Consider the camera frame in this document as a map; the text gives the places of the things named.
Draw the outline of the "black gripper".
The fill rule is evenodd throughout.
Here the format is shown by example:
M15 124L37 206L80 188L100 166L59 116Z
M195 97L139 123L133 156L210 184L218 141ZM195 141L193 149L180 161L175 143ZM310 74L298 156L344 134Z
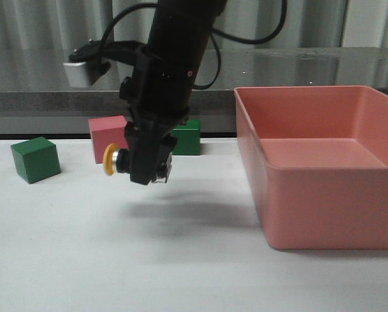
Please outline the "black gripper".
M177 144L169 134L187 118L199 70L199 47L123 45L119 56L133 66L132 76L120 87L131 115L125 126L130 180L141 185L166 183Z

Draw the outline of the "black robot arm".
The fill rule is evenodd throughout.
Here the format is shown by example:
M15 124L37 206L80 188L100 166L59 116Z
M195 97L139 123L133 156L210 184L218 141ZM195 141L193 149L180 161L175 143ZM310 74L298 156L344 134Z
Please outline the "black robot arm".
M124 134L128 150L119 172L147 185L165 178L176 145L173 128L188 118L188 101L211 27L225 1L158 1L147 44L138 48L132 76L120 87L131 120Z

